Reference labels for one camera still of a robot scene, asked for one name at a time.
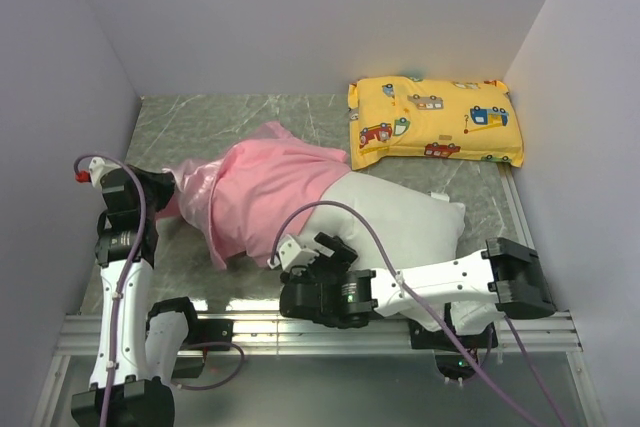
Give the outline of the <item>white pillow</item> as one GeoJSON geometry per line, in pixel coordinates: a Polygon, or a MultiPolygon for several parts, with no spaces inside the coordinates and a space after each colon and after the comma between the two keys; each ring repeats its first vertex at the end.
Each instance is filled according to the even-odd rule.
{"type": "MultiPolygon", "coordinates": [[[[465,229],[464,204],[371,175],[348,173],[329,187],[322,199],[344,204],[359,213],[372,227],[397,270],[454,259],[465,229]]],[[[299,238],[312,243],[320,232],[339,237],[357,252],[354,269],[386,266],[371,234],[346,210],[326,205],[312,208],[299,238]]]]}

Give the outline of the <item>pink pillowcase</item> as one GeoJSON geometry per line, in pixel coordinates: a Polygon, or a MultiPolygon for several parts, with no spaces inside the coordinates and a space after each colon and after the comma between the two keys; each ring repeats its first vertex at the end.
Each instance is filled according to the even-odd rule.
{"type": "Polygon", "coordinates": [[[180,216],[200,230],[213,264],[224,269],[239,254],[266,265],[286,218],[351,168],[345,151],[307,143],[271,121],[214,161],[187,159],[163,171],[176,187],[158,216],[180,216]]]}

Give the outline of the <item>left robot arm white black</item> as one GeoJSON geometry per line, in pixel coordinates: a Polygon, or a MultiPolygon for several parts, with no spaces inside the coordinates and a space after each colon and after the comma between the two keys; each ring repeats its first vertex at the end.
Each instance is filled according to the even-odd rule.
{"type": "Polygon", "coordinates": [[[73,396],[71,416],[79,426],[171,426],[177,353],[202,333],[188,298],[148,303],[156,215],[173,196],[173,178],[94,157],[76,179],[99,189],[105,203],[95,247],[103,307],[89,387],[73,396]]]}

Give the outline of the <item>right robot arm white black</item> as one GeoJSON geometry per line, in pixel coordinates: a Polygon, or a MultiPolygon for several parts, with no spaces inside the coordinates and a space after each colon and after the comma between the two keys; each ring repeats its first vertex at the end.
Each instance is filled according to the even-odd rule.
{"type": "Polygon", "coordinates": [[[415,318],[428,304],[441,317],[440,332],[451,346],[465,345],[502,317],[550,317],[551,299],[540,259],[529,247],[498,237],[466,257],[405,269],[354,270],[354,249],[320,233],[322,252],[287,235],[276,249],[284,317],[348,329],[401,314],[415,318]]]}

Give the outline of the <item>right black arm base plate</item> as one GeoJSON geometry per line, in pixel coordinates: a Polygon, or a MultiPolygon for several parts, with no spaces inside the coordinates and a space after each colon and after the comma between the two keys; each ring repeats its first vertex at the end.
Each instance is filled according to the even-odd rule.
{"type": "MultiPolygon", "coordinates": [[[[476,378],[476,372],[451,340],[440,330],[431,332],[414,320],[408,321],[410,346],[413,350],[433,350],[437,370],[446,381],[460,386],[476,378]]],[[[458,336],[458,341],[473,360],[483,367],[492,350],[498,346],[493,324],[480,334],[458,336]]]]}

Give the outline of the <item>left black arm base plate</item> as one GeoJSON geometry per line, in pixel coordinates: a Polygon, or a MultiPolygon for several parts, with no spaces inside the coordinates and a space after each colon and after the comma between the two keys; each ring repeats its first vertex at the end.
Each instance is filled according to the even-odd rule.
{"type": "Polygon", "coordinates": [[[150,378],[165,385],[174,380],[196,379],[204,371],[208,352],[229,351],[233,322],[197,319],[190,327],[182,313],[153,317],[145,341],[150,378]]]}

